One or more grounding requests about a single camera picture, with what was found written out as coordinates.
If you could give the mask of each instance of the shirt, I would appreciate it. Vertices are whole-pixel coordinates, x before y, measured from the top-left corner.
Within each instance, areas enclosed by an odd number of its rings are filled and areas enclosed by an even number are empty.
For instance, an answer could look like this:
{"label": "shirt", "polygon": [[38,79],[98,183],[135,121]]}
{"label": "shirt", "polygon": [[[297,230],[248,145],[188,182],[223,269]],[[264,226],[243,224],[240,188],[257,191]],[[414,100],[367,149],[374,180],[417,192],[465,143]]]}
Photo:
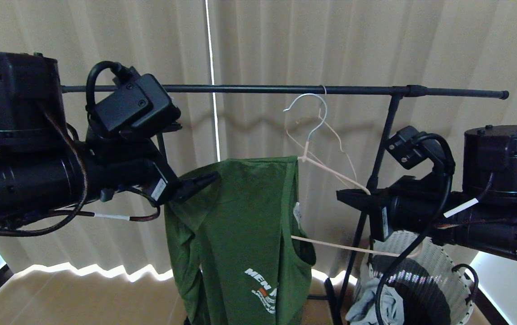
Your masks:
{"label": "shirt", "polygon": [[219,179],[164,209],[178,292],[193,325],[298,325],[316,257],[293,208],[296,157],[229,159]]}

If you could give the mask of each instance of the green shirt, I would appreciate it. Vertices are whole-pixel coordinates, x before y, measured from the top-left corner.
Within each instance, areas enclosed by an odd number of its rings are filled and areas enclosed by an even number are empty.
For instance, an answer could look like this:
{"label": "green shirt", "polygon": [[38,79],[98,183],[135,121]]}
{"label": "green shirt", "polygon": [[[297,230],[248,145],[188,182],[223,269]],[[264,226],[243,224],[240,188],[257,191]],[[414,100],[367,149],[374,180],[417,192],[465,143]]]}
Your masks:
{"label": "green shirt", "polygon": [[164,209],[170,261],[193,325],[300,324],[316,257],[293,214],[296,157],[229,159],[219,180]]}

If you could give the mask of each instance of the beige curtain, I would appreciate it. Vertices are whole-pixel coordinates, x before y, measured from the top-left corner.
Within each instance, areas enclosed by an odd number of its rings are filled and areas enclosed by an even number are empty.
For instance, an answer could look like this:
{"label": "beige curtain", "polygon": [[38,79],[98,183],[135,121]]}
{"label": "beige curtain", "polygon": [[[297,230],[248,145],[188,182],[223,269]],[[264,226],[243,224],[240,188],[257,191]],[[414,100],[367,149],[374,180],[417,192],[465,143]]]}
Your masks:
{"label": "beige curtain", "polygon": [[[86,82],[92,65],[113,60],[150,73],[163,84],[210,82],[208,36],[202,1],[0,0],[0,51],[42,52],[56,58],[64,85]],[[111,84],[105,72],[98,84]],[[184,129],[165,135],[168,160],[179,175],[216,161],[209,94],[171,94]],[[83,94],[65,94],[67,121],[85,136]],[[149,214],[141,197],[119,194],[85,210]],[[39,222],[41,228],[56,220]],[[148,223],[76,218],[38,238],[0,238],[0,253],[14,272],[32,264],[70,262],[77,268],[124,265],[130,274],[147,264],[170,269],[164,218]]]}
{"label": "beige curtain", "polygon": [[[401,101],[393,130],[414,125],[450,142],[461,188],[463,132],[485,124],[517,124],[517,2],[513,1],[215,1],[209,6],[214,70],[224,84],[324,84],[509,90],[498,99],[423,97]],[[222,158],[300,155],[285,135],[304,142],[316,99],[283,113],[293,95],[218,95]],[[329,118],[366,183],[389,97],[329,95]],[[336,138],[322,128],[312,150],[352,176]],[[386,155],[380,187],[402,175],[423,176],[424,163],[402,169]],[[300,165],[302,226],[310,238],[349,245],[359,213],[336,200],[345,188],[329,173]],[[446,249],[456,262],[475,252]],[[318,246],[320,271],[346,267],[344,251]]]}

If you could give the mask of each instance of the floor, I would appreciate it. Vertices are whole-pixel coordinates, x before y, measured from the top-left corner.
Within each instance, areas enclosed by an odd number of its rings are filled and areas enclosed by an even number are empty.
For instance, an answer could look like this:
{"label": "floor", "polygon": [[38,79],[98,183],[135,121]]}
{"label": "floor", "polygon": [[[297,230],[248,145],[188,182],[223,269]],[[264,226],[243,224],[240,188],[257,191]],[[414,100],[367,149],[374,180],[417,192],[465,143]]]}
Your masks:
{"label": "floor", "polygon": [[[323,294],[314,279],[311,293]],[[32,271],[0,288],[0,325],[182,325],[186,313],[172,279],[146,273],[135,282],[124,275],[78,276],[71,271]],[[326,301],[308,300],[304,325],[331,324]],[[467,325],[489,325],[479,310]]]}

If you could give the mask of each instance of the hanger hook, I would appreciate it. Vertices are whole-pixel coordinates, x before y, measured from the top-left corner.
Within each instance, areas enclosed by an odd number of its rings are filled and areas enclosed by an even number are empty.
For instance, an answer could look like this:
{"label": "hanger hook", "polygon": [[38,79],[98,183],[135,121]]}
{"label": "hanger hook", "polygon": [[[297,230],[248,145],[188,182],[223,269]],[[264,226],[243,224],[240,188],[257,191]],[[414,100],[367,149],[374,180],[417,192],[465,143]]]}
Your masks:
{"label": "hanger hook", "polygon": [[321,97],[321,96],[319,96],[319,95],[317,95],[317,94],[312,94],[312,93],[302,94],[302,95],[300,95],[300,96],[298,96],[298,97],[296,97],[296,98],[294,99],[294,101],[291,103],[291,105],[289,105],[289,108],[288,108],[288,109],[283,109],[283,111],[288,111],[288,110],[290,110],[290,109],[293,107],[294,103],[296,103],[296,101],[298,101],[298,99],[300,99],[300,98],[302,98],[302,97],[305,97],[305,96],[314,96],[314,97],[316,97],[316,98],[320,99],[320,101],[321,101],[321,102],[323,103],[323,105],[325,106],[325,115],[323,116],[323,120],[321,121],[321,123],[319,123],[319,125],[317,125],[316,127],[314,127],[314,129],[312,129],[312,130],[310,131],[309,135],[306,137],[306,142],[309,142],[309,141],[310,141],[311,136],[313,135],[313,133],[314,133],[315,131],[317,131],[317,129],[318,129],[318,128],[320,128],[320,127],[321,127],[321,125],[323,125],[323,124],[325,123],[325,120],[327,119],[328,107],[327,107],[327,102],[323,99],[323,97]]}

